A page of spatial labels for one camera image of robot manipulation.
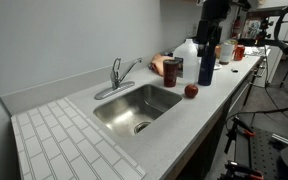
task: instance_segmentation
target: drain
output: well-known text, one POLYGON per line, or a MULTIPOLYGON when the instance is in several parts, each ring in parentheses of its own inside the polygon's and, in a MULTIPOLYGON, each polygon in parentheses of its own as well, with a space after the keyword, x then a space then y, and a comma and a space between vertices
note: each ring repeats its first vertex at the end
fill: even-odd
POLYGON ((134 128, 134 133, 137 134, 140 131, 142 131, 144 128, 146 128, 146 126, 148 126, 149 124, 151 124, 150 122, 142 122, 139 123, 138 125, 135 126, 134 128))

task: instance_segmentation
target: floor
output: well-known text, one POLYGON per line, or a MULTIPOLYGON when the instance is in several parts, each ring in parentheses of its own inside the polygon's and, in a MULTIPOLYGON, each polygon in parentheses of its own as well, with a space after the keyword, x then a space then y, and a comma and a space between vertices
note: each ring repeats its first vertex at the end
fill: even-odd
MULTIPOLYGON (((285 80, 284 85, 280 88, 280 83, 283 80, 284 75, 288 69, 288 60, 281 61, 276 74, 273 78, 272 83, 268 86, 267 92, 270 94, 275 104, 279 108, 288 107, 288 76, 285 80)), ((248 103, 244 107, 243 111, 256 111, 256 110, 271 110, 276 109, 274 103, 270 99, 264 88, 254 87, 248 103)), ((270 114, 269 116, 278 121, 278 122, 288 122, 288 117, 282 113, 270 114)), ((227 142, 226 134, 227 130, 224 128, 218 148, 213 160, 211 171, 206 176, 205 180, 215 180, 220 177, 221 174, 225 173, 224 164, 227 163, 227 160, 234 160, 234 141, 230 146, 228 154, 224 153, 224 148, 227 142)))

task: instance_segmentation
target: stainless steel sink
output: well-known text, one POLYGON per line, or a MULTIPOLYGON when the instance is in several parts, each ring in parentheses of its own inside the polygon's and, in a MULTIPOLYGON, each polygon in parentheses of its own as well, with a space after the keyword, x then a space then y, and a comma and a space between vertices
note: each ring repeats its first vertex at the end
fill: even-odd
POLYGON ((130 137, 181 100, 178 94, 144 85, 97 107, 93 113, 118 136, 130 137))

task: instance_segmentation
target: faucet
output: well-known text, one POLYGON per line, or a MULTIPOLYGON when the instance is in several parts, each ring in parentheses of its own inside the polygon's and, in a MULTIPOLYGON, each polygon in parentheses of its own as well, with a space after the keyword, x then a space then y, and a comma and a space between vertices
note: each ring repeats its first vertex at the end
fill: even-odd
POLYGON ((111 81, 112 81, 112 88, 113 90, 116 90, 117 88, 120 87, 121 82, 123 81, 123 79, 125 78, 125 76, 131 71, 131 69, 134 67, 134 65, 136 63, 141 63, 142 62, 142 58, 138 58, 136 60, 133 61, 132 64, 130 64, 126 70, 124 71, 124 73, 122 74, 122 76, 119 78, 118 75, 118 71, 120 69, 120 64, 121 64, 121 58, 116 58, 112 67, 112 71, 111 71, 111 81))
POLYGON ((111 82, 112 82, 112 87, 105 89, 99 93, 97 93, 95 95, 95 99, 96 100, 101 100, 104 99, 108 96, 111 96, 113 94, 116 94, 124 89, 127 89, 129 87, 132 87, 135 85, 135 83, 133 81, 128 81, 128 82, 124 82, 122 83, 122 81, 124 80, 125 76, 131 71, 131 69, 134 67, 134 65, 136 63, 141 63, 142 62, 142 58, 138 58, 136 60, 134 60, 127 68, 126 70, 123 72, 122 76, 119 77, 119 69, 120 69, 120 64, 121 64, 121 58, 116 58, 114 63, 113 63, 113 67, 112 67, 112 71, 111 71, 111 82))

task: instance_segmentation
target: tiled drying area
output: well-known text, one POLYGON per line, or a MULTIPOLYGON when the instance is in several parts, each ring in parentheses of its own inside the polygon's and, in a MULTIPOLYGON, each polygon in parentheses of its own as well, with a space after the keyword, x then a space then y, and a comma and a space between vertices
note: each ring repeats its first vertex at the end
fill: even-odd
POLYGON ((142 179, 145 171, 67 98, 12 117, 23 179, 142 179))

